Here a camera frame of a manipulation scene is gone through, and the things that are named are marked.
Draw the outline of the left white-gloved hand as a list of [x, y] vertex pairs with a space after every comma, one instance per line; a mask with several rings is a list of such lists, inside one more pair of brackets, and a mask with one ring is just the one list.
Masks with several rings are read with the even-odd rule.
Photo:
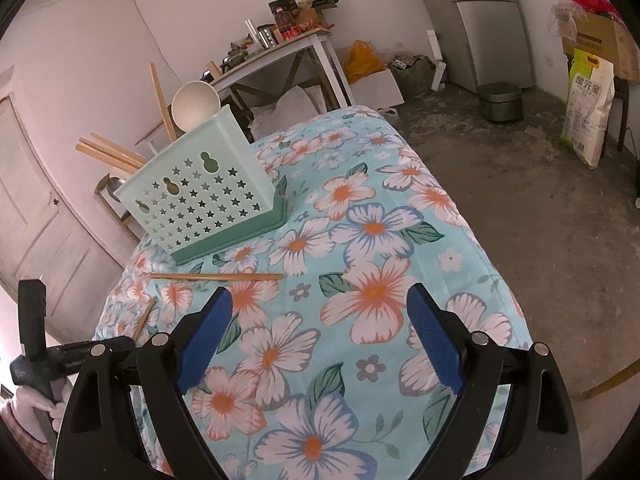
[[52, 444], [60, 432], [72, 390], [73, 383], [68, 378], [55, 380], [51, 401], [35, 388], [19, 386], [11, 401], [13, 415], [31, 437], [40, 443]]

